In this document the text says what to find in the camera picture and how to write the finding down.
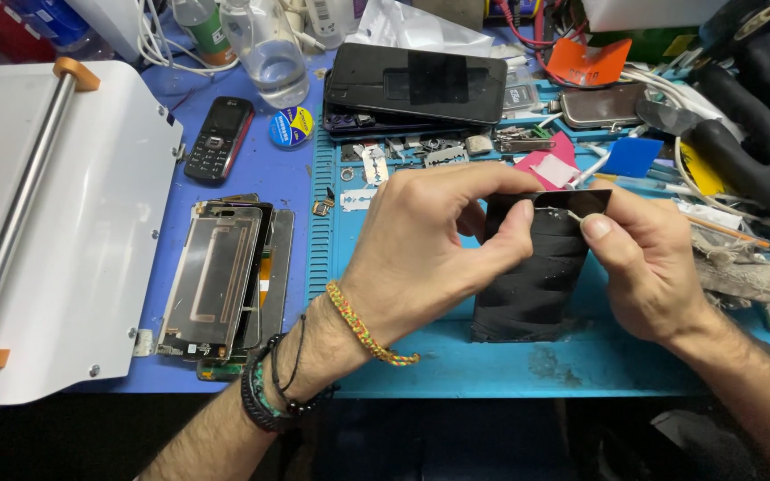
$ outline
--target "green label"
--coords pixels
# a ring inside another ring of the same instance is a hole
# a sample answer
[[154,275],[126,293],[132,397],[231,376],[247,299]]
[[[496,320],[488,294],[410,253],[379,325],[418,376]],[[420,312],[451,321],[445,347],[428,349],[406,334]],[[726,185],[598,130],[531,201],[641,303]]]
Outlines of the green label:
[[203,23],[190,27],[180,26],[192,39],[195,48],[202,54],[219,53],[230,48],[230,42],[221,31],[218,8],[213,10],[213,15]]

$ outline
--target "braided bracelet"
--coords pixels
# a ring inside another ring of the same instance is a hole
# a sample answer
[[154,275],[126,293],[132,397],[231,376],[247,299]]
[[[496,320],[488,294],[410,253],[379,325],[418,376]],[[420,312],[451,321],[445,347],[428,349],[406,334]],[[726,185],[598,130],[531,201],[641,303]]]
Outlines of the braided bracelet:
[[352,332],[358,337],[358,341],[367,347],[367,350],[373,357],[380,361],[387,362],[391,366],[409,366],[410,364],[415,364],[421,360],[421,356],[419,356],[418,353],[411,356],[400,356],[391,349],[383,347],[378,342],[374,341],[373,337],[370,336],[369,330],[365,327],[365,324],[361,322],[361,318],[359,318],[358,314],[356,314],[349,306],[349,301],[347,301],[347,299],[343,297],[343,294],[340,293],[336,280],[332,279],[326,285],[326,292],[328,292],[329,299],[332,300],[338,312],[340,312],[340,316],[347,321],[349,327],[352,328]]

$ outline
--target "forearm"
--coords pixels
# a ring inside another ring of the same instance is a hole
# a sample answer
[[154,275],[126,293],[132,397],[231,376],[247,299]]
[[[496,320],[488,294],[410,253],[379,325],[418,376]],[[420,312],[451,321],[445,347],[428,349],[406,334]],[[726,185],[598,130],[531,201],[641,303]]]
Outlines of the forearm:
[[[286,391],[288,399],[306,401],[323,388],[361,366],[369,358],[328,300],[317,298],[306,313],[305,339],[296,378]],[[287,384],[299,352],[301,323],[278,346],[277,369]],[[267,401],[284,405],[272,385],[272,362],[263,361],[263,388]],[[140,481],[224,481],[248,479],[260,463],[275,434],[260,431],[242,408],[240,381],[213,399],[169,443],[139,478]]]
[[702,331],[667,347],[702,377],[770,460],[770,355],[721,314],[703,315]]

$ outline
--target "red and black phone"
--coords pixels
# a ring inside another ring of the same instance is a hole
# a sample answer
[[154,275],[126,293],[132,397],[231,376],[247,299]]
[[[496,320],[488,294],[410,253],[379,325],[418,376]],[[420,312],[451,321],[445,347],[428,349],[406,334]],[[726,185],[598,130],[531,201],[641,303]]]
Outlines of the red and black phone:
[[224,182],[252,118],[254,105],[248,100],[216,97],[189,152],[183,173],[204,184]]

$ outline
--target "plastic bag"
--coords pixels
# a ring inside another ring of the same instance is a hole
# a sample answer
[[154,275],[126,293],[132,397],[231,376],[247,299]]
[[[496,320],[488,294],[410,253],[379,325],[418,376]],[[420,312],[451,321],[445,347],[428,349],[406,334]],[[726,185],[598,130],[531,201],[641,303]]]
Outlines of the plastic bag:
[[369,0],[347,42],[488,57],[493,38],[395,0]]

